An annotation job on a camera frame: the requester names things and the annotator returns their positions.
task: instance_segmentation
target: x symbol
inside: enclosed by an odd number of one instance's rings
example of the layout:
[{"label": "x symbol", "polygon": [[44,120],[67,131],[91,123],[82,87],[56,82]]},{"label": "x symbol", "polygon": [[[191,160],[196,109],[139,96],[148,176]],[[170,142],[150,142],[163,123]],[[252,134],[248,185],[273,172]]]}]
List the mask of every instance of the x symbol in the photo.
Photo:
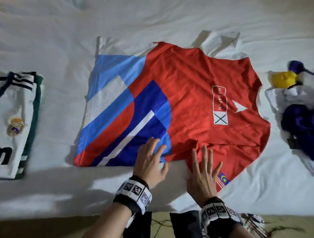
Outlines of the x symbol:
[{"label": "x symbol", "polygon": [[220,120],[222,120],[226,125],[227,125],[227,123],[223,120],[223,118],[226,116],[226,114],[225,115],[223,115],[222,117],[219,117],[219,116],[217,116],[217,114],[216,113],[214,113],[215,115],[216,115],[216,117],[218,117],[219,118],[219,120],[218,121],[216,121],[215,122],[215,124],[217,123],[217,122],[219,122]]}]

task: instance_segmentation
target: malaysian flag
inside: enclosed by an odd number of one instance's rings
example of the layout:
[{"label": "malaysian flag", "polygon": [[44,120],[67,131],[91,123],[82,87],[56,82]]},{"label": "malaysian flag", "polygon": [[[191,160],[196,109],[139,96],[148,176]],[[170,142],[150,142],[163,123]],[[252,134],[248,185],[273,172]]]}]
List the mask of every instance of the malaysian flag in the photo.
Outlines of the malaysian flag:
[{"label": "malaysian flag", "polygon": [[216,179],[216,183],[219,187],[224,188],[229,183],[229,180],[227,179],[226,175],[224,175],[224,173],[220,173]]}]

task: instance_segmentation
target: floor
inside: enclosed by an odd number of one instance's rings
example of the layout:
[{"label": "floor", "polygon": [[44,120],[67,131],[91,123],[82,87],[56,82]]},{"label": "floor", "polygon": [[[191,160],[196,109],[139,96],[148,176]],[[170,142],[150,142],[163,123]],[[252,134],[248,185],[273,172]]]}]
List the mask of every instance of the floor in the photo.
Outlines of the floor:
[{"label": "floor", "polygon": [[[264,220],[270,222],[266,229],[284,229],[273,234],[274,238],[313,238],[314,217],[295,216],[263,216]],[[0,237],[9,238],[80,238],[84,232],[96,221],[94,217],[70,217],[51,218],[37,220],[1,221]],[[153,220],[163,222],[169,220],[169,213],[154,213]],[[151,238],[174,238],[170,221],[165,221],[160,229],[157,222],[152,221]]]}]

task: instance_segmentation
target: white bed sheet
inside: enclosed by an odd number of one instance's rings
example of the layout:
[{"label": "white bed sheet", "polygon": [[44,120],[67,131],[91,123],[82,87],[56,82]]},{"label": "white bed sheet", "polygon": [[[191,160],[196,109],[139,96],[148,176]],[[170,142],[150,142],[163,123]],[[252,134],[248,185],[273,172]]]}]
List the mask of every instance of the white bed sheet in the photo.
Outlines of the white bed sheet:
[{"label": "white bed sheet", "polygon": [[[37,71],[44,90],[27,175],[0,181],[0,219],[97,214],[131,175],[129,167],[72,166],[98,36],[185,47],[201,30],[241,32],[263,83],[260,114],[272,124],[260,158],[219,195],[238,212],[314,215],[307,158],[282,139],[264,94],[267,72],[285,71],[289,60],[314,69],[313,9],[307,0],[2,0],[0,71]],[[173,162],[149,210],[199,209],[186,193],[187,176],[185,162]]]}]

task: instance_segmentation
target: white triangle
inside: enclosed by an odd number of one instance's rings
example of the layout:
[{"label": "white triangle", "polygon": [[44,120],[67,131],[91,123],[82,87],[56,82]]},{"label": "white triangle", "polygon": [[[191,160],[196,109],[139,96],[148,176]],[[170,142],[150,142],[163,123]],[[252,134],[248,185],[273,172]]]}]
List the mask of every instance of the white triangle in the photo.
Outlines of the white triangle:
[{"label": "white triangle", "polygon": [[235,104],[235,106],[237,108],[237,111],[235,113],[240,112],[240,111],[244,111],[247,109],[246,107],[242,106],[240,103],[237,103],[236,101],[233,101],[233,103]]}]

